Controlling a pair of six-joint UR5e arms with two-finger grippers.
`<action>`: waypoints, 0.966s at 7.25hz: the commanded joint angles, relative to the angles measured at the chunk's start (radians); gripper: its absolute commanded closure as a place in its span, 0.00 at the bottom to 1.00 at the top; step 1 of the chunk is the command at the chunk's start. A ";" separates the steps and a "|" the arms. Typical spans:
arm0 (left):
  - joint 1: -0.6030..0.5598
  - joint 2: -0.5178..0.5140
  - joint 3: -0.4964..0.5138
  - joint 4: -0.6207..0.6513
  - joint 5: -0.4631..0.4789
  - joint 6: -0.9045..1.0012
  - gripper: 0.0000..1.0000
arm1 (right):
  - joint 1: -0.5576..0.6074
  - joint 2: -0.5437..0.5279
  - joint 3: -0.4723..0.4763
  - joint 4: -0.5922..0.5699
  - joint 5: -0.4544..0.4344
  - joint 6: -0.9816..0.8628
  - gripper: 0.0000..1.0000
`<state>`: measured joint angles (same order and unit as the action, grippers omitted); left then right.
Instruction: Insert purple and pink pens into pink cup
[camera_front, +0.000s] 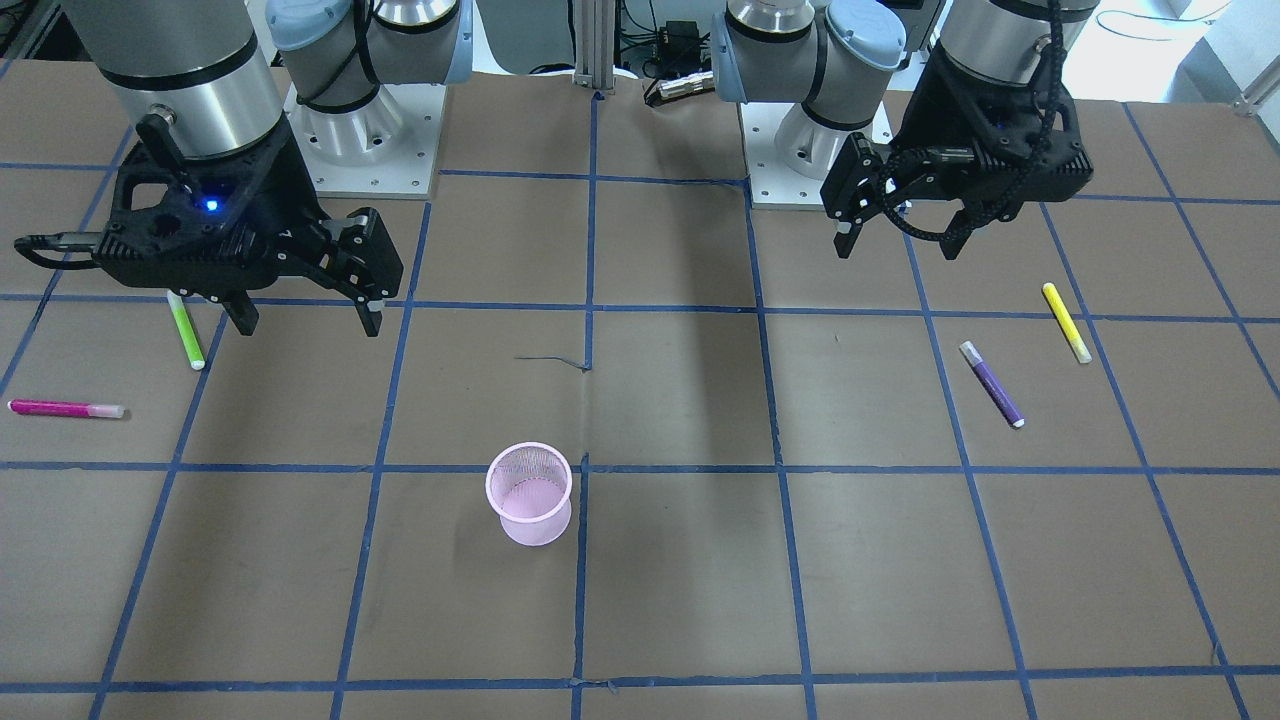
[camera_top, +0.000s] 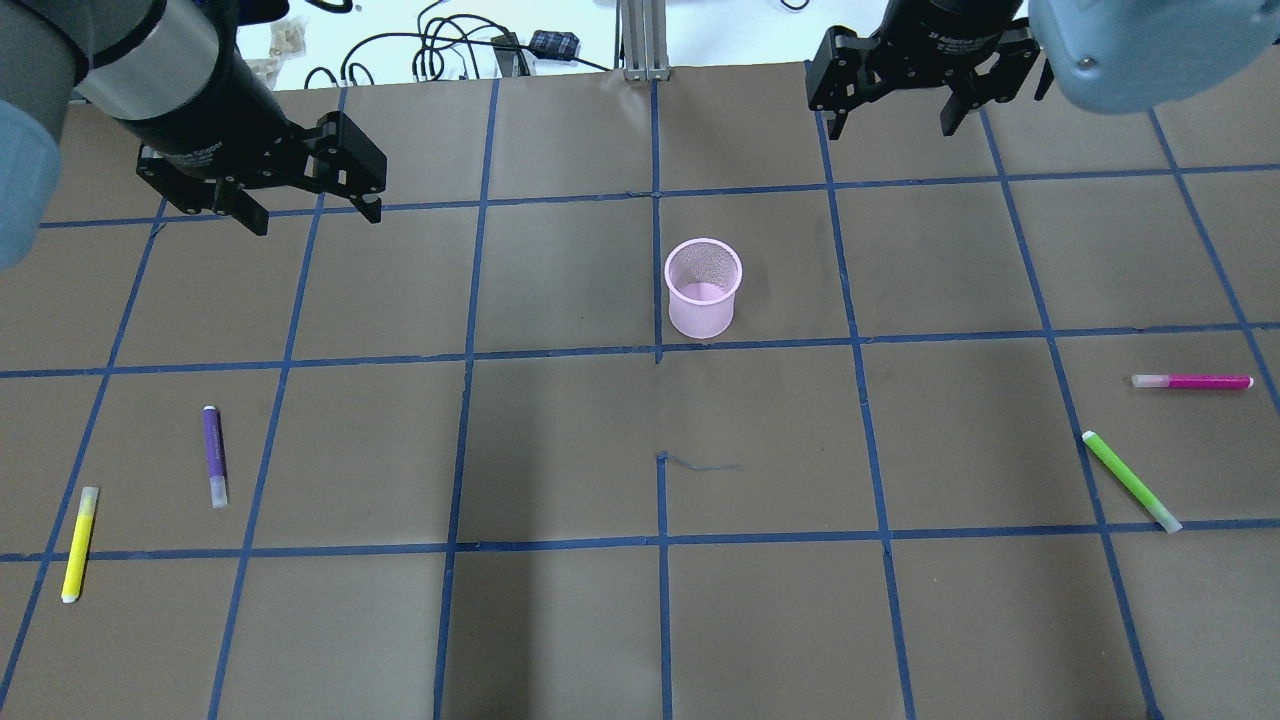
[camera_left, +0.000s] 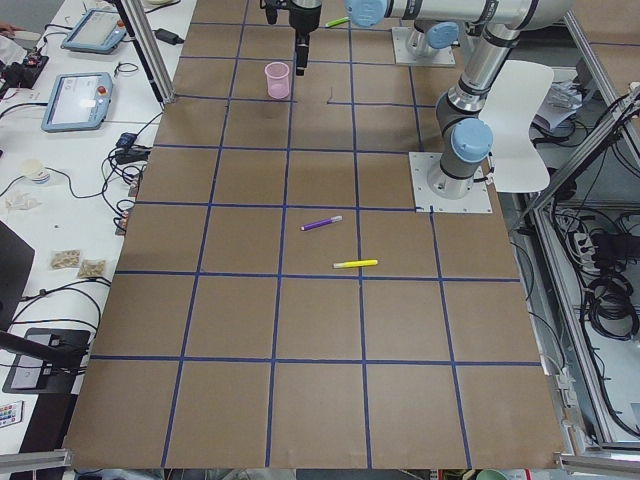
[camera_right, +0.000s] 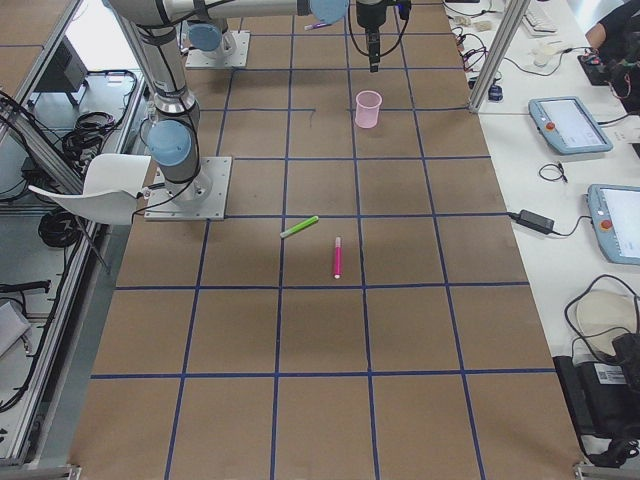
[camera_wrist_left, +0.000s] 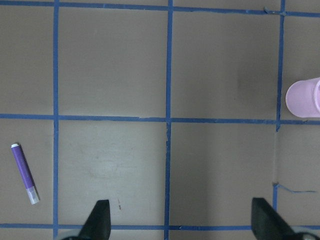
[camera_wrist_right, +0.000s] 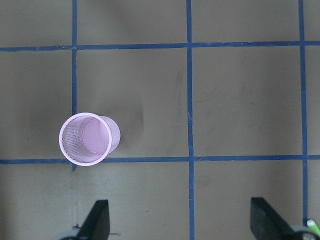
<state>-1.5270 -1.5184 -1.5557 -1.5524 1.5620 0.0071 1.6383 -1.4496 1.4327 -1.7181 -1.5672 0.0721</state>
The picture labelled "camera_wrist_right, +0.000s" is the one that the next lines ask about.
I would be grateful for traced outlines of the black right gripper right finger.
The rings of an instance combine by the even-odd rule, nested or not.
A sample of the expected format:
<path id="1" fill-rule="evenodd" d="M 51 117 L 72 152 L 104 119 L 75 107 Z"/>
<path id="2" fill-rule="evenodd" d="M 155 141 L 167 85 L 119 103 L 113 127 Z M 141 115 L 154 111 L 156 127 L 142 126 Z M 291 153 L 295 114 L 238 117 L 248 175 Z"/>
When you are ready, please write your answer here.
<path id="1" fill-rule="evenodd" d="M 297 240 L 294 230 L 263 197 L 250 200 L 250 230 L 256 240 Z"/>

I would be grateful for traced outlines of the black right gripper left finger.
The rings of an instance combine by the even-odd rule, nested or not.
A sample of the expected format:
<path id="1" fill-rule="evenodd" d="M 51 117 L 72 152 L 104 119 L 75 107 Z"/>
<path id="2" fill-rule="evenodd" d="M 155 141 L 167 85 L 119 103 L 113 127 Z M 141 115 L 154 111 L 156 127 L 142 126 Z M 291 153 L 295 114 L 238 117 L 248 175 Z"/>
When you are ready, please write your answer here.
<path id="1" fill-rule="evenodd" d="M 110 235 L 109 202 L 97 200 L 75 236 L 76 240 L 107 240 Z"/>

